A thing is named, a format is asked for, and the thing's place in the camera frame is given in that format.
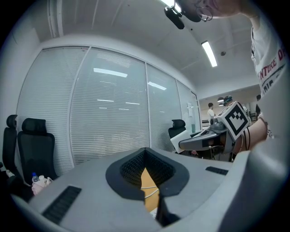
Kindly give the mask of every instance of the ceiling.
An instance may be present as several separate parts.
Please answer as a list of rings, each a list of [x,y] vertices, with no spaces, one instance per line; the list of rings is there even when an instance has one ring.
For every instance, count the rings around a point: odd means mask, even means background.
[[[251,60],[251,23],[243,15],[194,23],[185,16],[179,30],[165,16],[161,0],[58,0],[51,5],[58,36],[71,33],[111,34],[143,47],[165,59],[198,87],[243,75],[255,77]],[[40,41],[52,38],[47,1],[37,2],[33,10]],[[212,68],[202,49],[207,40],[218,66]]]
[[[225,97],[225,96],[232,96],[232,99],[234,101],[238,101],[241,104],[245,104],[245,103],[255,102],[256,101],[256,96],[258,94],[261,94],[260,86],[259,85],[255,85],[255,86],[239,89],[239,90],[232,91],[232,92],[226,92],[226,93],[224,93],[222,95],[217,95],[217,96],[212,96],[212,97],[209,97],[209,98],[204,98],[204,99],[199,101],[199,104],[200,104],[201,110],[207,110],[208,109],[208,104],[210,102],[213,104],[213,107],[216,108],[219,105],[218,98],[219,97]]]

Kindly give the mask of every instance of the white blinds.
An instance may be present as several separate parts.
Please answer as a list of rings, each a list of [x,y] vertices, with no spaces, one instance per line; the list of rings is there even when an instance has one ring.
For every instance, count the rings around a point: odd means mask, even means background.
[[[172,119],[181,119],[176,80],[151,65],[147,65],[147,74],[151,145],[153,148],[173,151],[168,129],[172,127]]]
[[[92,48],[78,75],[71,107],[75,164],[149,146],[143,62]]]
[[[193,95],[189,88],[184,84],[177,81],[177,87],[179,91],[182,120],[185,121],[185,128],[190,133],[194,133],[197,130],[200,130],[200,121],[198,112],[197,102],[193,99]]]
[[[73,167],[68,151],[68,102],[86,51],[87,48],[43,50],[30,68],[19,98],[18,131],[25,118],[46,120],[48,133],[55,136],[54,167],[57,175]]]

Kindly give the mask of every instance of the plastic bottle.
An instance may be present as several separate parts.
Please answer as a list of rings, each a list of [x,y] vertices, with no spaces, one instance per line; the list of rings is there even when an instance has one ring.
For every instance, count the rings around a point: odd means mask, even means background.
[[[32,173],[32,181],[33,182],[39,181],[38,175],[35,172]]]

